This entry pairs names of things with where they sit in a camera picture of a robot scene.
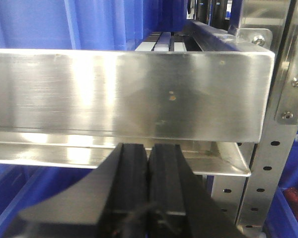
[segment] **screw head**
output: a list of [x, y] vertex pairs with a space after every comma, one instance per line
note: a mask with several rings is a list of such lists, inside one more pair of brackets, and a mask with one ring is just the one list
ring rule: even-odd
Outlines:
[[254, 36], [252, 43], [258, 46], [263, 46], [266, 43], [266, 41], [262, 35], [258, 35], [258, 36]]
[[292, 79], [292, 86], [298, 88], [298, 77], [294, 77]]
[[294, 117], [294, 114], [292, 114], [291, 112], [285, 112], [283, 115], [282, 115], [282, 119], [291, 119]]

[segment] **brushed metal panel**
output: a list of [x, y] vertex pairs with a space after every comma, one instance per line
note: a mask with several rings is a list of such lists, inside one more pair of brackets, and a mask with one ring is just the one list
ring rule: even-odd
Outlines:
[[229, 33], [238, 28], [264, 28], [273, 34], [270, 49], [277, 53], [282, 40], [290, 0], [234, 0]]
[[1, 49], [0, 130], [258, 142], [273, 60], [269, 51]]
[[180, 144], [193, 172], [199, 175], [248, 177], [251, 172], [236, 143], [95, 137], [0, 131], [0, 163], [97, 168], [116, 144], [139, 143], [147, 154], [155, 143]]

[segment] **metal bracket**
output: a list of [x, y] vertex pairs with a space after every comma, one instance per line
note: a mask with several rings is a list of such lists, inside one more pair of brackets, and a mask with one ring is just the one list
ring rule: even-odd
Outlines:
[[280, 124], [298, 125], [298, 37], [275, 120]]
[[236, 30], [236, 37], [270, 49], [273, 33], [269, 29], [264, 28], [238, 28]]

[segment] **blue storage box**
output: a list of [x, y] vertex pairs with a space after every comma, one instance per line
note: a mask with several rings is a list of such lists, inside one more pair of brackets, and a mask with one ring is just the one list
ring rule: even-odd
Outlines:
[[0, 174], [0, 237], [19, 210], [61, 192], [90, 171], [33, 166], [6, 168]]
[[159, 0], [156, 31], [181, 31], [187, 18], [188, 0]]
[[187, 0], [0, 0], [0, 48], [134, 50], [152, 31], [181, 30], [186, 9]]

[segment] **round hole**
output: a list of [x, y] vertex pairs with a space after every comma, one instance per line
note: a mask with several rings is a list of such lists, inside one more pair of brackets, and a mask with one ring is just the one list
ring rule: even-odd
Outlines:
[[263, 168], [263, 170], [269, 171], [269, 170], [272, 170], [272, 167], [270, 167], [270, 166], [265, 166], [265, 167]]
[[270, 143], [272, 146], [279, 146], [280, 142], [279, 141], [272, 141], [272, 143]]

